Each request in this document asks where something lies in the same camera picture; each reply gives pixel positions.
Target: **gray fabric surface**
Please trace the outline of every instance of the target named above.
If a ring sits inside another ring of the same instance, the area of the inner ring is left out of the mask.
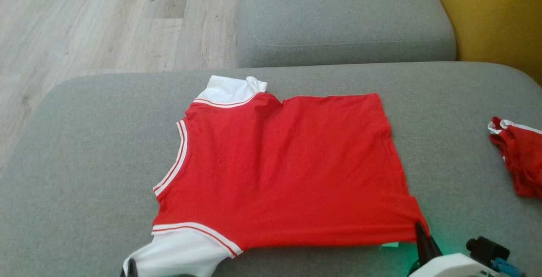
[[[238,66],[454,61],[439,0],[240,0]]]
[[[70,80],[35,111],[0,178],[0,276],[117,275],[151,241],[152,186],[175,160],[175,122],[211,74],[253,75],[279,99],[379,93],[410,193],[442,251],[466,253],[467,240],[484,235],[536,275],[542,202],[515,195],[487,123],[497,115],[542,128],[542,89],[509,67],[435,62]],[[415,258],[411,244],[260,249],[224,261],[215,276],[404,277]]]

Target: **folded red garment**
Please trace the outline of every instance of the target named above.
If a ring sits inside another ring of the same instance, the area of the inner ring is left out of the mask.
[[[489,139],[499,147],[518,196],[542,199],[542,131],[493,117]]]

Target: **wooden floor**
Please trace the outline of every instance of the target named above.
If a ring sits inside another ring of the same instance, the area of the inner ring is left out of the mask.
[[[0,173],[70,78],[235,67],[237,0],[0,0]]]

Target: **yellow cushion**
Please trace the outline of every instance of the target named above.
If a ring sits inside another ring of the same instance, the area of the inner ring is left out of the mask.
[[[515,67],[542,86],[542,0],[440,0],[460,61]]]

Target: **gray ottoman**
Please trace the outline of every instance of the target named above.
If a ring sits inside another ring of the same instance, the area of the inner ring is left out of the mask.
[[[442,251],[466,252],[483,235],[536,274],[542,202],[515,195],[487,123],[498,115],[542,128],[542,89],[509,67],[434,62],[70,80],[43,100],[0,178],[0,276],[118,275],[151,240],[152,186],[175,160],[175,122],[211,74],[253,75],[280,99],[379,93],[410,193]],[[259,249],[215,276],[404,277],[414,260],[412,244]]]
[[[454,61],[439,0],[240,0],[238,66]]]

